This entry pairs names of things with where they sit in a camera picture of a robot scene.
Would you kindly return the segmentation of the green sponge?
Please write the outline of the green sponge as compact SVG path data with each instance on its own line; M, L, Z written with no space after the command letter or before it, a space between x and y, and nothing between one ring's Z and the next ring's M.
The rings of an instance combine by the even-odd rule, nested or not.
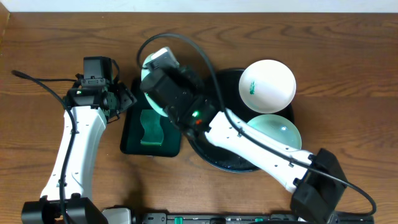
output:
M144 146L161 146L164 132L160 125L161 115L154 110L142 110L140 122L144 129L141 144Z

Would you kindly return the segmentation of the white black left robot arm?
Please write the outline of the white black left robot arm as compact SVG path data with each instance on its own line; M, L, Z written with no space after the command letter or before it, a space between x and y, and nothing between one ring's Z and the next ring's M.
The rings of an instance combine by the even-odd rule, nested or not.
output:
M81 79L61 101L64 129L55 165L39 200L24 204L22 222L132 223L128 208L94 205L92 179L106 125L136 102L134 95L116 80Z

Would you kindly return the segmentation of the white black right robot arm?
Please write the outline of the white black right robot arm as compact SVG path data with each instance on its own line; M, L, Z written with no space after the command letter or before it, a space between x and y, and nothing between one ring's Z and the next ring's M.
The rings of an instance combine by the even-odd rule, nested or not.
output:
M204 88L188 67L146 67L141 73L141 90L186 137L206 139L249 161L292 193L290 208L296 216L329 223L347 186L335 155L326 149L312 154L262 134L207 97Z

